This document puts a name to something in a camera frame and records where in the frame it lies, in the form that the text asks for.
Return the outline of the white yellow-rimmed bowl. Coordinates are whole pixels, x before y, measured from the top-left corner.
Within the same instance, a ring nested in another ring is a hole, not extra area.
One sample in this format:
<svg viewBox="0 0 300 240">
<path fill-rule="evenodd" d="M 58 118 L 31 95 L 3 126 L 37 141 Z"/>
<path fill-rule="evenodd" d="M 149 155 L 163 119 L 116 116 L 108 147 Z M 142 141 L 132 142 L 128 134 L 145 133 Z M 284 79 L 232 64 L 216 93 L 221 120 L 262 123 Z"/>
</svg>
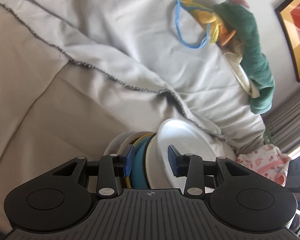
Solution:
<svg viewBox="0 0 300 240">
<path fill-rule="evenodd" d="M 150 140 L 155 136 L 155 133 L 149 133 L 147 135 L 144 135 L 144 136 L 140 137 L 140 138 L 143 138 L 143 137 L 148 136 L 148 135 L 151 135 L 151 138 L 147 142 L 147 146 L 149 145 Z M 125 164 L 124 164 L 124 167 L 123 167 L 123 177 L 126 180 L 126 185 L 127 185 L 128 188 L 132 188 L 131 182 L 130 182 L 130 173 L 131 173 L 131 170 L 132 170 L 132 167 L 133 167 L 134 157 L 135 157 L 134 144 L 137 141 L 138 140 L 136 140 L 133 144 L 129 144 L 126 147 L 125 151 L 124 151 Z M 144 162 L 143 162 L 144 168 L 145 168 L 145 157 L 146 157 L 146 154 L 145 154 L 144 159 L 143 159 L 144 160 Z"/>
</svg>

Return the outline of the white floral plate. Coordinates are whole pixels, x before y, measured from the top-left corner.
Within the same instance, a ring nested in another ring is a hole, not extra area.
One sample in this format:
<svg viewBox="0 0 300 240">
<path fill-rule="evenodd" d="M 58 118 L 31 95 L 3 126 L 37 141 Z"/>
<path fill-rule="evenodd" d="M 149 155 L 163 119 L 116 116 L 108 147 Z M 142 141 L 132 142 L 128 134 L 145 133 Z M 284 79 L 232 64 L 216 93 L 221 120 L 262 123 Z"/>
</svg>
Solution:
<svg viewBox="0 0 300 240">
<path fill-rule="evenodd" d="M 117 137 L 115 137 L 108 147 L 106 148 L 104 155 L 110 155 L 113 153 L 117 153 L 120 146 L 123 144 L 123 142 L 130 136 L 131 132 L 125 132 L 122 134 L 119 134 Z"/>
</svg>

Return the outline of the blue enamel bowl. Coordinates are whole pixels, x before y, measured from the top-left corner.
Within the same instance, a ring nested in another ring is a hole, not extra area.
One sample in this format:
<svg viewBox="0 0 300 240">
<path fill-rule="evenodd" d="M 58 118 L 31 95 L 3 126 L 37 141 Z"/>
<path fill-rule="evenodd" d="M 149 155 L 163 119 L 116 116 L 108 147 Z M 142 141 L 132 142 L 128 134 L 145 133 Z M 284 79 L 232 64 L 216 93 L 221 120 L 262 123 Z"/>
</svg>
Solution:
<svg viewBox="0 0 300 240">
<path fill-rule="evenodd" d="M 151 138 L 151 135 L 140 138 L 134 144 L 135 157 L 133 167 L 130 173 L 130 182 L 133 189 L 147 189 L 147 180 L 144 168 L 144 156 L 147 146 L 147 142 Z"/>
</svg>

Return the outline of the stainless steel bowl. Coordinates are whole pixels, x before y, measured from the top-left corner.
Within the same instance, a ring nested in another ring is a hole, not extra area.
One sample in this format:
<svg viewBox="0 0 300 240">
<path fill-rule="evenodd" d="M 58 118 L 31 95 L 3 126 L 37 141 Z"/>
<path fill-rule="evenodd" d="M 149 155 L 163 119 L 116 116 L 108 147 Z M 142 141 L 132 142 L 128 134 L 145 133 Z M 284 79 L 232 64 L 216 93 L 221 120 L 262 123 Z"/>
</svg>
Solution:
<svg viewBox="0 0 300 240">
<path fill-rule="evenodd" d="M 124 140 L 124 142 L 121 144 L 121 146 L 119 147 L 119 150 L 117 151 L 118 155 L 121 155 L 126 147 L 129 144 L 133 144 L 134 141 L 138 140 L 140 137 L 149 134 L 150 132 L 133 132 L 133 134 L 131 134 L 127 139 Z"/>
</svg>

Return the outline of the pink floral cloth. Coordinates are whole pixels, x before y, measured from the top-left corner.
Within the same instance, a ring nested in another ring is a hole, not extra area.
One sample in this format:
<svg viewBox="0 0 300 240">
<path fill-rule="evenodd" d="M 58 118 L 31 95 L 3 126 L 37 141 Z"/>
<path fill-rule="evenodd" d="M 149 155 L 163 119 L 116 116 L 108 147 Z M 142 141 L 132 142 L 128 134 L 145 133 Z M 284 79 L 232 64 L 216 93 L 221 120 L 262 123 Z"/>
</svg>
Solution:
<svg viewBox="0 0 300 240">
<path fill-rule="evenodd" d="M 272 144 L 264 145 L 247 154 L 240 154 L 236 158 L 237 163 L 281 186 L 286 184 L 291 160 L 289 155 L 282 153 Z"/>
</svg>

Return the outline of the green basket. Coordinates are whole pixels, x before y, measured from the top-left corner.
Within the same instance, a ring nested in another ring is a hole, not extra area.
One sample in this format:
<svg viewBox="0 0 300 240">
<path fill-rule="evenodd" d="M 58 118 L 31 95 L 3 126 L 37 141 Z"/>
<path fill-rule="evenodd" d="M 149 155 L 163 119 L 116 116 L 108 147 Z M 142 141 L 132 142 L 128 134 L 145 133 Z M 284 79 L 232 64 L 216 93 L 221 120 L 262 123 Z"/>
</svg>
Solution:
<svg viewBox="0 0 300 240">
<path fill-rule="evenodd" d="M 273 144 L 274 143 L 268 130 L 265 130 L 265 132 L 263 134 L 263 140 L 264 140 L 264 144 Z"/>
</svg>

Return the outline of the grey curtain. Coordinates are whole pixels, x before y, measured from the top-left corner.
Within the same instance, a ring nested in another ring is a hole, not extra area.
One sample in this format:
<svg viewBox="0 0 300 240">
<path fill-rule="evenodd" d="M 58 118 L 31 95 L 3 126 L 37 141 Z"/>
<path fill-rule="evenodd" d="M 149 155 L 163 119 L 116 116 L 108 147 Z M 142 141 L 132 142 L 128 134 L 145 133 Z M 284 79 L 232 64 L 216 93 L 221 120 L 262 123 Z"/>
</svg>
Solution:
<svg viewBox="0 0 300 240">
<path fill-rule="evenodd" d="M 292 154 L 300 147 L 300 91 L 262 119 L 281 152 Z"/>
</svg>

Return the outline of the beige sofa cover blanket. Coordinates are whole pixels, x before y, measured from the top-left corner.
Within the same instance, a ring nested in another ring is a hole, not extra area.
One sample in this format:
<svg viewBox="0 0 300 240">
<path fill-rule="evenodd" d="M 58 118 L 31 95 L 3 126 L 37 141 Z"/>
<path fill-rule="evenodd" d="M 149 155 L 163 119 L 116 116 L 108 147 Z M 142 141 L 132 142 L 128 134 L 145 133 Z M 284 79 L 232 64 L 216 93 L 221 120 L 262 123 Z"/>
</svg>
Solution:
<svg viewBox="0 0 300 240">
<path fill-rule="evenodd" d="M 262 118 L 215 44 L 175 33 L 174 0 L 0 0 L 0 231 L 4 199 L 79 155 L 99 158 L 126 131 L 169 118 L 215 152 L 263 144 Z"/>
</svg>

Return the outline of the yellow orange plush toy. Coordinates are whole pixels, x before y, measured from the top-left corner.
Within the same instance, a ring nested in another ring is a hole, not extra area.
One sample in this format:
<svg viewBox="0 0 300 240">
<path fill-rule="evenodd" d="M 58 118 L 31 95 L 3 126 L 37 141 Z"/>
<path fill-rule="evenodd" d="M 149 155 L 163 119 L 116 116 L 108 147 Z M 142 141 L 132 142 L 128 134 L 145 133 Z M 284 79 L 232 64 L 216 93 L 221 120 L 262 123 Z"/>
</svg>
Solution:
<svg viewBox="0 0 300 240">
<path fill-rule="evenodd" d="M 185 9 L 199 25 L 207 31 L 210 43 L 218 43 L 219 46 L 226 46 L 235 35 L 236 31 L 228 30 L 223 20 L 211 9 L 196 3 L 194 0 L 176 0 L 179 8 Z"/>
</svg>

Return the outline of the green plush toy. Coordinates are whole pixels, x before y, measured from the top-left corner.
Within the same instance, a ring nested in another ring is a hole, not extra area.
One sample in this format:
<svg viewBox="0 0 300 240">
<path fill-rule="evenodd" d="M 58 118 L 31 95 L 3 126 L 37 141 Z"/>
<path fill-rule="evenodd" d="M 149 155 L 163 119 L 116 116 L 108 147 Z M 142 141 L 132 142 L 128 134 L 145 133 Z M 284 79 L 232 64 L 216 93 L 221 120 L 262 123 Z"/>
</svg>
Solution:
<svg viewBox="0 0 300 240">
<path fill-rule="evenodd" d="M 250 108 L 254 114 L 264 114 L 272 107 L 275 80 L 267 57 L 262 53 L 260 36 L 255 16 L 245 0 L 226 0 L 213 6 L 214 12 L 236 31 L 243 44 L 241 66 L 253 82 L 260 96 L 250 99 Z"/>
</svg>

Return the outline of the framed picture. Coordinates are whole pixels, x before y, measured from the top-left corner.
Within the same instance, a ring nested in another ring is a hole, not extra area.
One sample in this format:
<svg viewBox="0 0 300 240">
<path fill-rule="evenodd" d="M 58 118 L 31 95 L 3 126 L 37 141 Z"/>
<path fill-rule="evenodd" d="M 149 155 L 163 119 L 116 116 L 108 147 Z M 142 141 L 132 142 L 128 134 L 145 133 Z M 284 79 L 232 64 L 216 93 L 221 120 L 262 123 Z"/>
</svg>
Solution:
<svg viewBox="0 0 300 240">
<path fill-rule="evenodd" d="M 292 56 L 296 80 L 300 82 L 300 0 L 285 0 L 275 12 Z"/>
</svg>

